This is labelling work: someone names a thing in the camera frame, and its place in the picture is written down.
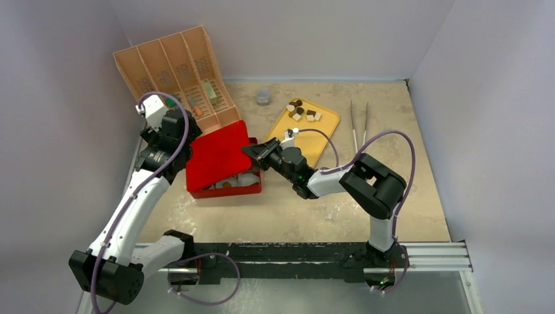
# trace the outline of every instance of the table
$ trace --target table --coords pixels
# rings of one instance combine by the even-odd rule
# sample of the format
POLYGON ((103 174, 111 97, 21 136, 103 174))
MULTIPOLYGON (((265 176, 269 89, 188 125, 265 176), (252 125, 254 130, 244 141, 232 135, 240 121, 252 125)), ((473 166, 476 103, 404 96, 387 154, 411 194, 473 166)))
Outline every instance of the table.
MULTIPOLYGON (((401 214, 397 234, 400 241, 449 241, 449 233, 437 188, 404 81, 389 83, 275 84, 233 82, 227 90, 245 120, 249 136, 264 140, 279 114, 294 97, 303 97, 337 112, 341 121, 331 139, 340 163, 354 155, 349 117, 351 99, 356 106, 357 134, 362 141, 364 109, 369 102, 367 138, 380 131, 397 129, 407 133, 416 149, 414 185, 401 214), (255 90, 269 86, 272 103, 256 104, 255 90)), ((410 150, 398 135, 387 135, 367 153, 391 167, 406 180, 410 173, 410 150)), ((333 166, 328 147, 317 167, 333 166)), ((274 171, 262 174, 262 193, 195 200, 185 190, 185 172, 178 174, 170 189, 154 208, 139 242, 152 243, 169 229, 195 237, 196 242, 328 242, 365 241, 369 218, 347 193, 318 200, 303 200, 291 184, 274 171)))

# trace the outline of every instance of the gray wall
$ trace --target gray wall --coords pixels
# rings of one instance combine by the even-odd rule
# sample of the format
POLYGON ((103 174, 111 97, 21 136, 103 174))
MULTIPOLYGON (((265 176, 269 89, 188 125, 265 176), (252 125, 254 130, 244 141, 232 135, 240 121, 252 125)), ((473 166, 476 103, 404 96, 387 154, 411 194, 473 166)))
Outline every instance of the gray wall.
POLYGON ((456 1, 410 86, 488 313, 553 313, 555 2, 456 1))
POLYGON ((226 79, 410 77, 454 0, 111 0, 133 44, 204 25, 226 79))
POLYGON ((118 74, 129 46, 105 1, 0 3, 2 313, 72 313, 67 261, 117 205, 140 119, 118 74))

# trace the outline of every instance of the tabletop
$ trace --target tabletop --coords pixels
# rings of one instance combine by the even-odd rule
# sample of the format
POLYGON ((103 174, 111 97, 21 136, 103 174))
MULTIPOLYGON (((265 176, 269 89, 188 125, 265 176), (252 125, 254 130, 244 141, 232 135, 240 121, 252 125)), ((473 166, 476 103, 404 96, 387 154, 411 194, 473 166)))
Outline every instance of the tabletop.
MULTIPOLYGON (((449 233, 432 171, 404 82, 275 84, 233 82, 226 88, 247 124, 249 136, 263 141, 286 104, 294 97, 308 99, 335 111, 340 122, 331 139, 341 164, 355 154, 349 103, 355 106, 359 146, 369 104, 367 139, 384 130, 408 134, 416 149, 416 175, 399 214, 400 241, 449 241, 449 233), (269 86, 271 104, 256 103, 255 90, 269 86)), ((410 149, 398 135, 386 135, 366 149, 408 181, 410 149)), ((331 167, 335 157, 327 145, 316 167, 331 167)), ((303 200, 275 171, 262 174, 260 194, 195 200, 185 190, 185 171, 178 174, 147 221, 139 242, 157 241, 170 229, 195 237, 196 242, 344 242, 366 241, 370 220, 347 193, 303 200)))

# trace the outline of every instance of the yellow tray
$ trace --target yellow tray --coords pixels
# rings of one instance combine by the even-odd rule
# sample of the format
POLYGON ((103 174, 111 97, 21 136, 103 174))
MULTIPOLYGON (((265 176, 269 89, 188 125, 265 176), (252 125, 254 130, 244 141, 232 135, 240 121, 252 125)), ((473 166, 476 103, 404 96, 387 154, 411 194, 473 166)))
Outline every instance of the yellow tray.
MULTIPOLYGON (((268 135, 266 135, 265 141, 269 141, 274 137, 277 137, 280 141, 284 138, 284 131, 287 129, 299 128, 299 129, 319 129, 326 133, 329 137, 335 131, 337 124, 339 123, 339 114, 317 105, 311 101, 302 98, 293 98, 291 101, 302 100, 302 108, 304 113, 299 121, 295 121, 289 118, 289 112, 287 109, 283 109, 283 112, 277 119, 277 122, 272 126, 268 135), (317 113, 321 113, 322 117, 320 121, 308 122, 306 120, 306 111, 313 110, 317 113)), ((308 165, 314 167, 320 155, 324 151, 328 141, 320 133, 317 132, 302 132, 295 136, 295 146, 300 148, 302 155, 306 157, 308 165)))

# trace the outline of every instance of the purple cable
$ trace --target purple cable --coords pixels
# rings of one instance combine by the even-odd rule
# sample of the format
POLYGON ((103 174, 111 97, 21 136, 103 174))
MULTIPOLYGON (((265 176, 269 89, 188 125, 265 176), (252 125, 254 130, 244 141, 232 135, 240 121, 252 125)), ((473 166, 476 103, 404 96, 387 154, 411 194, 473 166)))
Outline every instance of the purple cable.
POLYGON ((333 145, 333 142, 331 141, 329 136, 326 133, 320 131, 319 129, 302 129, 302 130, 299 130, 299 132, 306 132, 306 131, 318 132, 321 135, 324 135, 324 137, 328 140, 328 143, 330 143, 331 148, 333 148, 333 153, 335 154, 335 166, 339 167, 339 154, 337 153, 337 149, 335 148, 335 145, 333 145))
MULTIPOLYGON (((150 182, 150 180, 152 180, 153 178, 158 176, 164 169, 166 169, 173 162, 175 157, 177 157, 179 152, 181 152, 181 149, 183 149, 183 146, 185 145, 185 141, 187 140, 187 134, 189 132, 189 120, 187 118, 187 112, 186 112, 185 108, 183 108, 183 105, 175 97, 173 97, 170 94, 167 94, 167 93, 164 93, 164 92, 148 92, 148 93, 142 95, 141 99, 139 99, 139 106, 143 104, 143 101, 145 99, 147 99, 149 96, 152 96, 152 95, 158 95, 158 96, 164 96, 166 98, 170 98, 174 103, 177 104, 177 106, 179 107, 179 110, 181 110, 181 112, 183 113, 183 116, 185 117, 185 129, 183 131, 183 138, 181 139, 181 142, 179 142, 179 146, 177 147, 175 152, 173 152, 173 154, 170 156, 170 158, 168 158, 168 161, 166 161, 166 163, 161 165, 154 173, 152 173, 152 175, 150 175, 146 180, 144 180, 141 184, 139 184, 137 186, 137 188, 133 191, 131 196, 127 199, 127 201, 125 202, 125 204, 122 207, 122 210, 116 216, 116 218, 114 219, 114 222, 112 223, 112 226, 110 226, 110 228, 108 229, 108 232, 106 233, 106 237, 104 238, 104 243, 106 245, 109 243, 110 239, 112 238, 112 235, 114 234, 114 231, 116 230, 121 218, 123 217, 123 215, 125 214, 125 212, 129 208, 131 203, 135 200, 133 195, 137 195, 139 193, 139 191, 141 191, 145 187, 145 185, 147 185, 150 182)), ((100 311, 100 308, 98 307, 98 300, 96 299, 96 281, 97 281, 97 278, 98 278, 98 269, 100 267, 100 261, 102 260, 105 251, 106 251, 106 246, 100 247, 98 256, 96 257, 96 260, 94 262, 94 268, 92 270, 92 278, 91 278, 91 284, 90 284, 90 299, 91 299, 91 303, 92 303, 92 308, 94 310, 94 313, 100 313, 100 314, 107 314, 116 305, 116 302, 113 302, 108 307, 106 312, 102 312, 102 311, 100 311)))
MULTIPOLYGON (((410 147, 410 155, 411 155, 411 167, 410 167, 410 177, 408 178, 408 184, 406 186, 406 190, 404 191, 403 194, 403 198, 401 199, 401 202, 399 204, 399 206, 397 207, 397 210, 394 212, 393 215, 393 227, 392 227, 392 234, 391 236, 394 239, 395 244, 399 244, 399 242, 397 242, 397 238, 395 237, 395 230, 397 229, 397 216, 399 216, 399 213, 401 212, 401 207, 403 207, 404 202, 406 201, 406 198, 408 197, 408 194, 410 192, 410 189, 412 188, 412 182, 414 181, 414 172, 416 170, 416 153, 414 151, 414 144, 412 143, 412 141, 410 140, 410 138, 408 137, 407 134, 401 132, 401 131, 397 131, 397 130, 390 130, 390 131, 383 131, 377 135, 375 135, 374 137, 372 137, 371 139, 369 139, 368 141, 366 141, 366 143, 359 149, 359 151, 355 154, 355 156, 353 157, 353 160, 351 160, 351 162, 349 162, 348 164, 341 166, 341 167, 336 167, 333 169, 330 169, 328 171, 322 171, 323 175, 326 174, 331 174, 331 173, 336 173, 338 171, 342 171, 343 169, 352 166, 355 161, 362 155, 362 153, 364 153, 364 151, 366 150, 366 148, 372 144, 373 142, 375 142, 377 139, 379 139, 382 136, 385 136, 387 134, 399 134, 402 137, 404 137, 404 139, 406 139, 408 146, 410 147)), ((401 277, 399 278, 399 280, 389 289, 387 290, 381 290, 383 292, 391 292, 393 290, 395 290, 399 284, 401 283, 401 281, 403 281, 404 276, 406 275, 406 270, 408 268, 408 254, 406 252, 405 247, 403 247, 402 245, 399 245, 401 247, 401 250, 403 251, 404 254, 404 268, 403 268, 403 273, 401 274, 401 277)))
POLYGON ((237 273, 237 284, 235 285, 235 289, 233 289, 233 292, 231 292, 231 294, 227 298, 225 298, 224 300, 218 301, 218 302, 208 302, 208 301, 202 301, 202 300, 197 300, 195 298, 191 298, 190 296, 187 296, 187 295, 175 290, 171 286, 171 280, 170 280, 170 275, 169 274, 168 274, 168 286, 170 287, 170 290, 168 292, 171 291, 177 296, 180 296, 184 299, 187 299, 191 302, 194 302, 194 303, 197 303, 197 304, 200 304, 200 305, 220 305, 220 304, 223 304, 223 303, 231 300, 231 298, 233 298, 235 296, 235 293, 237 293, 237 290, 239 290, 239 284, 241 283, 241 275, 239 274, 239 266, 237 266, 237 263, 235 263, 235 261, 233 261, 231 259, 231 257, 229 257, 225 254, 222 254, 222 253, 205 253, 205 254, 197 255, 195 257, 188 258, 186 260, 180 260, 179 263, 180 264, 187 264, 189 262, 192 262, 193 260, 197 260, 197 259, 203 258, 203 257, 209 257, 211 255, 220 256, 220 257, 223 257, 223 258, 227 259, 233 265, 233 267, 235 268, 235 272, 237 273))

